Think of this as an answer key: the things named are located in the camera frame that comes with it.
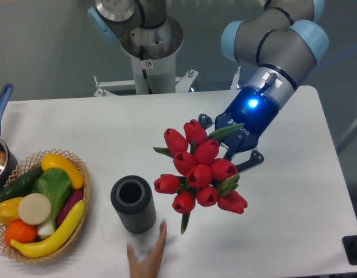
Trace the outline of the bare human hand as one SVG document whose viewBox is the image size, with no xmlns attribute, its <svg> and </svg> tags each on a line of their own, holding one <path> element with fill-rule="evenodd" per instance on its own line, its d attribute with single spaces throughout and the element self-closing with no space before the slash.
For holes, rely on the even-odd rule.
<svg viewBox="0 0 357 278">
<path fill-rule="evenodd" d="M 127 258 L 130 277 L 157 277 L 167 239 L 167 223 L 163 220 L 160 224 L 159 238 L 154 247 L 148 252 L 144 259 L 138 259 L 135 255 L 133 245 L 127 244 Z"/>
</svg>

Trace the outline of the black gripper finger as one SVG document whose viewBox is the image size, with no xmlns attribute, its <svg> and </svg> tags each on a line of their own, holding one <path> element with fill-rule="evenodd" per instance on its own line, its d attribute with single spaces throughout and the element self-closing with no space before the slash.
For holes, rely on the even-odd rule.
<svg viewBox="0 0 357 278">
<path fill-rule="evenodd" d="M 264 162 L 264 156 L 258 149 L 233 154 L 227 151 L 223 158 L 231 161 L 236 166 L 239 174 L 255 168 Z"/>
<path fill-rule="evenodd" d="M 210 117 L 207 114 L 199 114 L 198 123 L 204 130 L 215 130 L 215 118 Z"/>
</svg>

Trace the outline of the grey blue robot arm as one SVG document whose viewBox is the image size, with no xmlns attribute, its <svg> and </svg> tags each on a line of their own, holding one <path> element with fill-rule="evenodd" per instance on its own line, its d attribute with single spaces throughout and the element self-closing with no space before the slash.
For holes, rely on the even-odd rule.
<svg viewBox="0 0 357 278">
<path fill-rule="evenodd" d="M 261 16 L 224 29 L 223 55 L 257 70 L 222 114 L 198 120 L 204 128 L 242 124 L 222 142 L 227 160 L 251 151 L 239 172 L 263 162 L 256 150 L 260 136 L 327 51 L 329 38 L 316 23 L 324 7 L 324 1 L 266 1 Z M 138 94 L 178 91 L 176 54 L 183 31 L 167 14 L 166 1 L 96 1 L 87 14 L 101 37 L 118 41 L 130 56 Z"/>
</svg>

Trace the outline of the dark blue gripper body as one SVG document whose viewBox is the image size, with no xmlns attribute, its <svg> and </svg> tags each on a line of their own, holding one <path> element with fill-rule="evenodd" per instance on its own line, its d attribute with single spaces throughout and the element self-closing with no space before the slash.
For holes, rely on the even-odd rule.
<svg viewBox="0 0 357 278">
<path fill-rule="evenodd" d="M 244 87 L 215 119 L 215 129 L 242 123 L 243 126 L 223 140 L 232 153 L 257 147 L 259 137 L 277 116 L 279 107 L 267 95 L 270 89 Z"/>
</svg>

